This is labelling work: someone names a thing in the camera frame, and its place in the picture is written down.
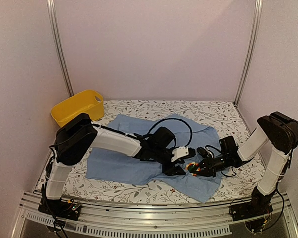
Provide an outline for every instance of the metal frame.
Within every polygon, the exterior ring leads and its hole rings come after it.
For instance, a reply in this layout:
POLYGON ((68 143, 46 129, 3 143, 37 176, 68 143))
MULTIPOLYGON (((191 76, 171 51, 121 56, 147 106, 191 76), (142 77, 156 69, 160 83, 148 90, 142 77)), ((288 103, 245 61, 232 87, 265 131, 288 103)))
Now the metal frame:
MULTIPOLYGON (((255 43, 256 43, 256 39, 257 39, 257 33, 258 33, 258 29, 259 29, 261 12, 262 12, 262 3, 263 3, 263 0, 256 0, 250 42, 248 45, 248 51, 247 51, 247 55, 246 55, 246 59, 245 59, 245 63, 244 63, 242 76, 241 76, 237 94, 236 94, 236 97, 234 100, 234 104, 236 105, 236 107, 238 106, 238 104, 240 102, 240 99, 241 99, 241 96, 243 93, 243 89, 245 87, 246 79, 247 79, 249 68, 250 68, 250 63, 251 63, 253 52, 255 49, 255 43)), ((49 17, 50 17, 51 30, 52 30, 53 38, 54 38, 54 42, 55 42, 55 48, 56 48, 57 55, 59 58, 64 83, 65 83, 68 95, 69 95, 69 97, 71 97, 74 95, 74 92, 73 92, 72 84, 70 81, 69 73, 68 73, 68 70, 66 67, 65 57, 64 57, 64 53, 63 53, 63 49, 62 49, 60 33, 59 33, 57 18, 56 18, 54 0, 47 0, 47 7, 48 7, 48 12, 49 12, 49 17)))
POLYGON ((250 63, 252 61, 252 56, 254 53, 255 43, 256 43, 256 39, 257 39, 257 33, 258 33, 258 29, 259 29, 260 17, 261 17, 261 13, 262 13, 262 4, 263 4, 263 0, 256 0, 255 12, 254 12, 254 18, 253 18, 253 26, 252 26, 252 32, 251 32, 249 45, 248 45, 248 51, 247 51, 246 60, 244 63, 242 77, 240 79, 237 94, 236 94, 236 97, 234 100, 234 104, 236 105, 236 107, 238 107, 238 105, 239 105, 239 102, 240 102, 240 99, 241 99, 241 96, 242 96, 242 93, 243 93, 243 90, 245 87, 245 83, 247 80, 250 63))
MULTIPOLYGON (((283 197, 288 232, 292 238, 298 238, 298 227, 289 199, 285 193, 283 197)), ((76 200, 82 203, 80 218, 78 221, 66 220, 64 229, 97 237, 161 238, 163 234, 165 238, 218 237, 231 234, 230 225, 244 222, 234 222, 228 212, 231 203, 240 203, 234 200, 178 205, 128 204, 86 201, 79 198, 76 200)), ((13 238, 20 237, 26 219, 52 226, 53 218, 37 210, 40 201, 40 194, 24 193, 13 238)), ((273 214, 278 214, 282 207, 280 196, 274 195, 271 203, 273 214)))
POLYGON ((48 6, 49 17, 50 17, 52 34, 53 34, 53 38, 54 38, 54 42, 55 42, 55 48, 56 48, 56 52, 57 52, 57 55, 59 58, 64 83, 65 83, 68 95, 69 95, 69 97, 71 97, 74 95, 74 92, 73 92, 72 84, 70 81, 69 73, 66 68, 65 58, 64 58, 64 54, 63 54, 63 50, 62 50, 60 33, 59 33, 58 24, 57 24, 57 20, 56 20, 54 0, 47 0, 47 6, 48 6))

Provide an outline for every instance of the white wall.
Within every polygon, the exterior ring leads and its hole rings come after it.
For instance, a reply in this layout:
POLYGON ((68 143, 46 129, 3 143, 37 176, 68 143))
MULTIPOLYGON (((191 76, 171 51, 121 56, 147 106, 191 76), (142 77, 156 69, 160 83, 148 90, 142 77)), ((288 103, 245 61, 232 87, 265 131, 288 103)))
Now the white wall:
MULTIPOLYGON (((298 121, 298 0, 264 1, 240 109, 251 129, 273 111, 298 121)), ((267 148, 263 154, 268 159, 267 148)), ((298 220, 298 148, 282 185, 298 220)))
POLYGON ((0 1, 0 238, 8 237, 24 190, 36 183, 67 97, 46 1, 0 1))
POLYGON ((74 91, 233 101, 254 8, 254 0, 56 1, 74 91))

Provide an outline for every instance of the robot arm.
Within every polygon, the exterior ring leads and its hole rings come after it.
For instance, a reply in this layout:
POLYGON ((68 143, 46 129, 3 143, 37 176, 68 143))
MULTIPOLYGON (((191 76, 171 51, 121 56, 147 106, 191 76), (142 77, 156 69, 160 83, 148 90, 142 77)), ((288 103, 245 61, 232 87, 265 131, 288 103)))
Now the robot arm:
POLYGON ((46 166, 46 184, 42 187, 39 211, 78 219, 79 209, 71 212, 68 204, 61 201, 62 189, 72 167, 82 160, 89 147, 116 151, 142 161, 157 161, 169 176, 185 174, 176 164, 195 156, 195 150, 186 146, 167 148, 172 141, 175 135, 165 127, 142 136, 97 124, 88 114, 78 115, 57 132, 56 143, 50 147, 53 156, 46 166))
POLYGON ((247 219, 271 212, 270 200, 277 190, 278 182, 289 168, 293 150, 298 145, 298 122, 274 112, 257 120, 258 126, 249 139, 238 148, 232 136, 220 140, 220 155, 213 158, 208 148, 199 147, 197 152, 204 158, 189 171, 201 176, 215 176, 217 171, 233 166, 238 168, 250 162, 258 151, 270 141, 271 156, 263 178, 252 192, 250 203, 232 205, 234 220, 247 219))

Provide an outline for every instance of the yellow basket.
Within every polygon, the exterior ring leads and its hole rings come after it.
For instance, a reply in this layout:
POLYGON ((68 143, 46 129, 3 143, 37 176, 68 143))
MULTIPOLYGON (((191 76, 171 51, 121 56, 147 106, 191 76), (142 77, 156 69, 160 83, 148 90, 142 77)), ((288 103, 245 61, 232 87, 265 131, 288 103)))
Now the yellow basket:
POLYGON ((65 99, 51 109, 51 116, 60 127, 81 113, 89 114, 92 120, 101 119, 104 116, 103 96, 93 90, 86 90, 65 99))

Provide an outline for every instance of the floral tablecloth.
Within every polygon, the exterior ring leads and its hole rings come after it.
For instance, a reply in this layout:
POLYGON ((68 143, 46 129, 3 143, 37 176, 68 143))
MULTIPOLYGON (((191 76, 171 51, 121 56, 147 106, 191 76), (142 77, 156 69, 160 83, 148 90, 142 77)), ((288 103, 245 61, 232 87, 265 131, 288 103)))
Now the floral tablecloth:
MULTIPOLYGON (((240 145, 249 133, 232 102, 202 101, 106 101, 105 116, 100 120, 107 125, 117 114, 125 114, 141 119, 157 120, 177 113, 200 124, 212 126, 220 138, 233 135, 240 145)), ((91 148, 81 162, 75 165, 63 188, 63 195, 86 200, 105 200, 125 203, 174 204, 192 203, 196 200, 182 194, 160 181, 152 181, 144 186, 136 186, 111 181, 87 179, 87 158, 91 148)), ((235 169, 237 175, 222 177, 221 184, 209 201, 223 201, 251 195, 264 173, 259 156, 250 163, 235 169)), ((45 182, 45 171, 37 183, 40 191, 45 182)))

